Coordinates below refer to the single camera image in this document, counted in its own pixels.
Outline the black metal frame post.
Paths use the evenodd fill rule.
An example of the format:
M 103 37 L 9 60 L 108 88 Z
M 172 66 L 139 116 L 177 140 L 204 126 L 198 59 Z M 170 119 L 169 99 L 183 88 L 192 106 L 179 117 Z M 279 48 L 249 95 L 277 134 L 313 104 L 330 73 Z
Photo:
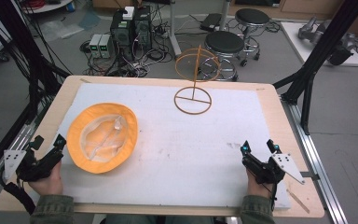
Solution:
M 275 89 L 290 84 L 288 91 L 282 95 L 282 99 L 289 105 L 296 105 L 298 97 L 304 94 L 300 124 L 306 134 L 310 134 L 309 116 L 313 80 L 325 60 L 335 49 L 338 41 L 349 30 L 357 17 L 358 0 L 345 0 L 310 53 L 309 58 L 299 70 L 273 84 Z
M 39 103 L 47 105 L 46 101 L 50 102 L 62 86 L 59 78 L 67 78 L 70 73 L 44 57 L 11 0 L 0 0 L 0 22 L 10 34 L 13 45 L 1 35 L 0 42 L 29 82 L 30 103 L 25 115 L 26 121 L 32 121 L 38 117 Z

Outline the person's left hand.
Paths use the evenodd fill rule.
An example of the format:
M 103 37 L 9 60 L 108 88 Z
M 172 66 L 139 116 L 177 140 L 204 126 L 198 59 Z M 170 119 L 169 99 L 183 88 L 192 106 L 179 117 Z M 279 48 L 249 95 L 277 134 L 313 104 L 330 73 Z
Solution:
M 28 185 L 39 195 L 61 195 L 63 193 L 61 166 L 62 163 L 59 161 L 52 168 L 49 177 L 29 182 Z

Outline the orange wire hat stand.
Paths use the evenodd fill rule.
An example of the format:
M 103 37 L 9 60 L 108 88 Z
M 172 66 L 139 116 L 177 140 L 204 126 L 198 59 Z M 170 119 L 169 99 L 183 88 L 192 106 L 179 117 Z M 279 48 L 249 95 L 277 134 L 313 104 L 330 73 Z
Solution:
M 190 61 L 194 65 L 193 74 L 184 75 L 179 64 L 182 60 L 191 58 Z M 201 82 L 216 80 L 221 74 L 221 63 L 218 57 L 202 46 L 185 50 L 175 62 L 175 72 L 190 85 L 178 90 L 173 97 L 173 103 L 176 108 L 188 115 L 200 115 L 207 112 L 213 104 L 213 98 L 209 92 L 198 86 Z

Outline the black round stool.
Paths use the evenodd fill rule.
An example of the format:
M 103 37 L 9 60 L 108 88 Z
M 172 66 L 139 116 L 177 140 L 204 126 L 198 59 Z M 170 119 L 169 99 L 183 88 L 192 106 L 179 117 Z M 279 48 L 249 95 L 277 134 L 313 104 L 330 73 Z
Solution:
M 251 32 L 264 27 L 269 21 L 269 16 L 261 10 L 254 8 L 242 8 L 235 13 L 235 20 L 242 26 L 244 52 L 249 55 L 255 53 L 254 59 L 258 60 L 260 56 L 260 45 L 251 36 Z
M 244 49 L 242 39 L 231 32 L 216 31 L 206 35 L 204 46 L 220 63 L 220 67 L 215 68 L 219 72 L 215 79 L 237 81 L 238 72 L 231 59 L 238 58 Z

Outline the orange bucket hat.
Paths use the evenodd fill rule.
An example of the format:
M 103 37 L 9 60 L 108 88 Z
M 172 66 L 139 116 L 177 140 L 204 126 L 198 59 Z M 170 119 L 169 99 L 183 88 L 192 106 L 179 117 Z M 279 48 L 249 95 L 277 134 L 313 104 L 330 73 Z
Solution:
M 67 148 L 77 167 L 102 174 L 131 155 L 137 137 L 137 118 L 128 107 L 101 103 L 87 107 L 74 119 L 67 132 Z

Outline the aluminium rail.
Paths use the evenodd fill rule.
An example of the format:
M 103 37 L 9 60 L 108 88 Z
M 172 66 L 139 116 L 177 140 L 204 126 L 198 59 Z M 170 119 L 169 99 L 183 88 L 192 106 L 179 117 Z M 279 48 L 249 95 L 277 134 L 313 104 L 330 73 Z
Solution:
M 31 138 L 48 107 L 49 105 L 40 104 L 35 117 L 30 119 L 27 105 L 0 143 L 0 189 L 28 213 L 34 209 L 34 202 L 22 184 L 17 183 L 16 169 L 24 159 Z
M 294 133 L 299 139 L 299 145 L 309 166 L 310 175 L 319 195 L 322 197 L 322 205 L 329 215 L 333 224 L 349 224 L 344 211 L 339 203 L 334 188 L 330 182 L 327 172 L 318 150 L 309 134 L 301 127 L 301 111 L 297 105 L 289 105 L 282 101 L 282 106 L 294 127 Z

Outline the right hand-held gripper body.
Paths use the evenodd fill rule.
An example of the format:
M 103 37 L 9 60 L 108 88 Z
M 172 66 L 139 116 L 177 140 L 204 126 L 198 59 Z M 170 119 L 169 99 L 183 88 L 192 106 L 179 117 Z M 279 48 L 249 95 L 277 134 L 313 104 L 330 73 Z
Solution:
M 250 152 L 245 152 L 242 164 L 255 175 L 257 184 L 278 184 L 285 175 L 290 175 L 300 184 L 305 183 L 290 154 L 274 153 L 267 162 L 262 162 Z

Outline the grey metal stand leg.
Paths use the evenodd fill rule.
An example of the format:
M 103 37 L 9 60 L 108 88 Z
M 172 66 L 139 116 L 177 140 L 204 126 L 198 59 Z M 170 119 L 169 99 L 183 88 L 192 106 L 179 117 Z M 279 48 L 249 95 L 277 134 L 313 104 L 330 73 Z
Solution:
M 175 57 L 182 54 L 181 48 L 175 35 L 175 0 L 170 0 L 170 30 L 169 39 L 171 41 L 172 50 Z

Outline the grey power supply unit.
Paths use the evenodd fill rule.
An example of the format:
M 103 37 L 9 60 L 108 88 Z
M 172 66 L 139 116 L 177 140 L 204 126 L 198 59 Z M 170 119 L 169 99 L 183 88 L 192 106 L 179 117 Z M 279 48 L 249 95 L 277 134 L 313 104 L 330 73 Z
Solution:
M 102 38 L 102 36 L 100 34 L 94 34 L 89 42 L 89 49 L 90 49 L 91 55 L 94 58 L 101 57 L 101 53 L 99 50 L 99 43 L 100 43 L 101 38 Z
M 111 35 L 102 35 L 99 42 L 99 50 L 102 58 L 110 58 L 113 55 L 113 41 Z

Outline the black computer tower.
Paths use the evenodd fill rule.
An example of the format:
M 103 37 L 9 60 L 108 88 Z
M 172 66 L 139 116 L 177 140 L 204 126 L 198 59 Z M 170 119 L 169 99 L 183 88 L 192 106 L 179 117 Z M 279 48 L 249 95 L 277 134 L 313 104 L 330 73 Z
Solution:
M 132 44 L 134 40 L 133 22 L 123 19 L 124 10 L 118 9 L 110 25 L 115 51 L 121 53 L 127 60 L 132 61 Z
M 152 49 L 150 6 L 137 8 L 133 21 L 138 45 L 143 49 Z

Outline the person's right hand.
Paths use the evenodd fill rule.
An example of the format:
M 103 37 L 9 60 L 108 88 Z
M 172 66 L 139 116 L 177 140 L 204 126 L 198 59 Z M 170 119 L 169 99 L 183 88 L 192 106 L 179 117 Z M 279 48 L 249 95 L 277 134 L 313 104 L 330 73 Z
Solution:
M 247 194 L 261 196 L 264 198 L 271 198 L 272 195 L 272 184 L 258 184 L 255 180 L 255 175 L 249 170 L 246 170 L 248 177 Z

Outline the white box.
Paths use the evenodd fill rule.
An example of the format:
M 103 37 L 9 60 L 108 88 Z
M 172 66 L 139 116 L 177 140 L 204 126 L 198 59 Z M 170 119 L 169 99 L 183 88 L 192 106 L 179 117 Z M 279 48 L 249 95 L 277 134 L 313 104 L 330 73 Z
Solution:
M 122 18 L 124 21 L 131 21 L 134 16 L 134 7 L 125 7 Z

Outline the white foam mat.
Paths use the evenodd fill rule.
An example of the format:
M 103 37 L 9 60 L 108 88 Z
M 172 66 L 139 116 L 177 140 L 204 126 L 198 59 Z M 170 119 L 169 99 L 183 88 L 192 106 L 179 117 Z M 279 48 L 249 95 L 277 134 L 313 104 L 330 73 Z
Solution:
M 181 112 L 175 87 L 84 83 L 59 128 L 66 134 L 76 116 L 91 105 L 118 103 L 138 120 L 130 157 L 104 174 L 78 168 L 62 158 L 65 194 L 76 203 L 238 207 L 247 177 L 241 146 L 266 161 L 270 139 L 256 91 L 208 87 L 211 108 L 200 115 Z

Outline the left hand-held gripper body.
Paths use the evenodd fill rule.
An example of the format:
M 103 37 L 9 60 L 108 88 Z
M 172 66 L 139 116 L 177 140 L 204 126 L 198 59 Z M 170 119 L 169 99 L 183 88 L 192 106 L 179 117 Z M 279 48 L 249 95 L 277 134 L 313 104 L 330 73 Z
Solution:
M 34 151 L 5 150 L 2 177 L 9 180 L 14 174 L 22 181 L 35 182 L 41 178 L 49 177 L 52 168 L 62 159 L 62 153 L 50 151 L 38 160 Z

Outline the black flat device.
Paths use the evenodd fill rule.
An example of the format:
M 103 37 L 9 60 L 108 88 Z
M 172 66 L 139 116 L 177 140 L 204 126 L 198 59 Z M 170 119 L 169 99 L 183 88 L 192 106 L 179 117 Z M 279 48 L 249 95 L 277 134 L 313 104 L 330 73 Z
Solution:
M 220 13 L 211 13 L 201 22 L 200 29 L 207 32 L 223 31 L 223 17 Z

